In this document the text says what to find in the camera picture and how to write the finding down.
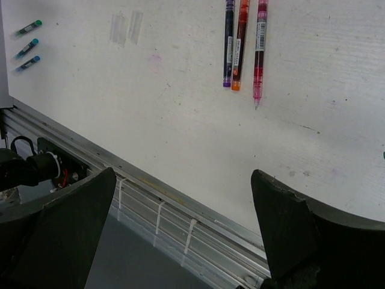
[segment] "pen barcode label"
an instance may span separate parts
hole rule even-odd
[[[257,43],[255,51],[265,51],[266,21],[257,24]]]
[[[32,29],[34,29],[34,28],[32,27],[32,25],[30,25],[30,26],[24,28],[24,30],[25,30],[26,32],[29,32],[29,31],[31,31]]]
[[[227,63],[233,63],[233,37],[227,39]]]
[[[234,59],[234,66],[239,66],[239,55],[241,54],[241,39],[237,39],[235,43],[235,59]]]

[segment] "metal extrusion frame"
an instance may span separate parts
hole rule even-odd
[[[259,288],[270,277],[262,238],[14,99],[6,132],[44,137],[90,167],[112,167],[110,213],[213,288]]]

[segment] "pink pen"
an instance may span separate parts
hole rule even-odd
[[[260,99],[262,98],[263,55],[265,53],[267,3],[268,0],[259,0],[258,2],[257,39],[255,45],[253,86],[255,109],[257,109]]]

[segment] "orange pen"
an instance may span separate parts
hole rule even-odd
[[[246,39],[249,4],[250,4],[250,0],[241,0],[241,6],[239,7],[238,32],[237,32],[236,42],[235,42],[233,81],[231,86],[231,89],[236,91],[238,91],[241,88],[242,62],[243,62],[243,52],[244,52],[245,39]]]

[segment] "white cable tie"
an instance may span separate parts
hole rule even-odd
[[[191,241],[191,234],[193,233],[193,229],[196,224],[197,224],[196,219],[192,219],[190,222],[190,228],[188,230],[188,236],[187,236],[187,241],[185,246],[185,254],[187,254],[188,246],[190,245],[190,241]]]
[[[57,175],[57,177],[55,179],[57,179],[61,175],[61,170],[60,170],[60,164],[59,164],[59,161],[58,161],[58,156],[55,155],[53,152],[46,152],[46,154],[52,155],[52,157],[54,158],[54,160],[56,162],[56,165],[58,167],[58,175]]]
[[[163,201],[159,204],[159,207],[158,207],[158,218],[156,219],[156,229],[155,229],[155,234],[157,235],[159,233],[159,224],[161,222],[161,210],[162,210],[162,206],[165,204],[166,202]]]
[[[156,239],[157,239],[157,234],[159,233],[159,224],[161,223],[161,211],[162,211],[162,207],[163,205],[165,204],[166,202],[163,201],[159,204],[159,207],[158,207],[158,217],[156,218],[156,229],[155,229],[155,236],[154,236],[154,242],[152,244],[152,246],[156,246]]]
[[[119,181],[119,208],[118,208],[118,221],[120,221],[120,210],[122,209],[122,185],[123,182],[126,181],[127,179],[121,179]]]

